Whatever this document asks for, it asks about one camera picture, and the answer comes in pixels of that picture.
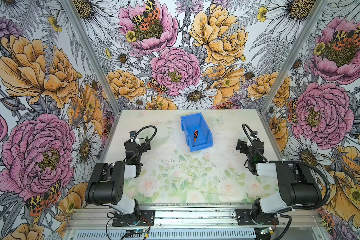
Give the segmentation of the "orange black handled screwdriver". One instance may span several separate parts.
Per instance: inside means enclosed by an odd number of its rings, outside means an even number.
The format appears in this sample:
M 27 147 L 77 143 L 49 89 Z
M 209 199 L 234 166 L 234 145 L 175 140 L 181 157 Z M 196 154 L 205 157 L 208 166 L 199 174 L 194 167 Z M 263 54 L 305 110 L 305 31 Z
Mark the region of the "orange black handled screwdriver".
M 199 132 L 196 130 L 194 131 L 194 141 L 197 141 Z

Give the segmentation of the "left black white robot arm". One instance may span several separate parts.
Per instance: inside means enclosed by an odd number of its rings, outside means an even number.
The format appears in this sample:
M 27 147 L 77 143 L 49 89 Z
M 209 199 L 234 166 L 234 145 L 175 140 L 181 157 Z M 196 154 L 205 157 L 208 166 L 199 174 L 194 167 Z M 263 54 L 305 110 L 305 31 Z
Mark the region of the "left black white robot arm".
M 85 191 L 88 204 L 107 206 L 116 211 L 119 223 L 136 226 L 143 218 L 137 200 L 124 194 L 125 180 L 140 176 L 142 153 L 151 149 L 148 138 L 124 143 L 126 160 L 95 165 Z

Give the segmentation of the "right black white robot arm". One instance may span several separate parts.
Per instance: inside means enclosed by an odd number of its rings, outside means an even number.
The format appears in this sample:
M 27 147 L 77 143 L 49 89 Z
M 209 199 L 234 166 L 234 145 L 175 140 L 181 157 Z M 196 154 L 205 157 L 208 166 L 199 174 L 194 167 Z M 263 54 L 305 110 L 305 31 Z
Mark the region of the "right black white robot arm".
M 315 210 L 324 204 L 312 172 L 319 170 L 302 162 L 269 161 L 262 158 L 264 142 L 237 141 L 236 150 L 247 156 L 245 167 L 254 176 L 275 179 L 278 191 L 256 199 L 251 210 L 237 210 L 238 223 L 250 225 L 278 224 L 278 214 L 292 210 Z

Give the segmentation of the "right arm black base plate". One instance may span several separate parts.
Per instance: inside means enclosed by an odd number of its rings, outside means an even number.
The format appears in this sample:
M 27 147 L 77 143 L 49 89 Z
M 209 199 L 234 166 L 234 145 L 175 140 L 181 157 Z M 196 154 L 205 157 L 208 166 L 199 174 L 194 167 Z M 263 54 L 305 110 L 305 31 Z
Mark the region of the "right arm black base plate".
M 250 209 L 237 209 L 234 214 L 239 226 L 279 225 L 278 217 L 272 214 L 254 214 Z

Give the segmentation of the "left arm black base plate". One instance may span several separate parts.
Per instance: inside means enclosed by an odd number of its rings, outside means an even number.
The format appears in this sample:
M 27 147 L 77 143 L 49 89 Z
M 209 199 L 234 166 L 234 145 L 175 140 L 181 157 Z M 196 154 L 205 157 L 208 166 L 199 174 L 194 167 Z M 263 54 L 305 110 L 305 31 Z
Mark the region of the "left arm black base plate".
M 155 222 L 155 210 L 140 210 L 140 213 L 129 215 L 116 214 L 113 227 L 152 227 Z

